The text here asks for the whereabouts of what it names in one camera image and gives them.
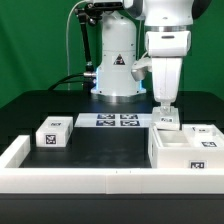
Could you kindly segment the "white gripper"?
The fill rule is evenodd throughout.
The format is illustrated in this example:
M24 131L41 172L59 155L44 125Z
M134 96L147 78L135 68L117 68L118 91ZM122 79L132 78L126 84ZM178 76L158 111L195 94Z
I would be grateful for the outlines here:
M145 46L151 59L154 98L160 102L163 115L171 113L176 100L183 58L191 45L191 32L152 32L145 36Z

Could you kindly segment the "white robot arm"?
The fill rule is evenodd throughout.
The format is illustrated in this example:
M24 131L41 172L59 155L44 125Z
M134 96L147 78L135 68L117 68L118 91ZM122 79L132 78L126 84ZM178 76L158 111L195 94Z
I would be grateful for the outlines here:
M102 17L102 61L91 93L109 100L146 92L152 74L160 114L169 114L178 92L190 26L212 0L90 0Z

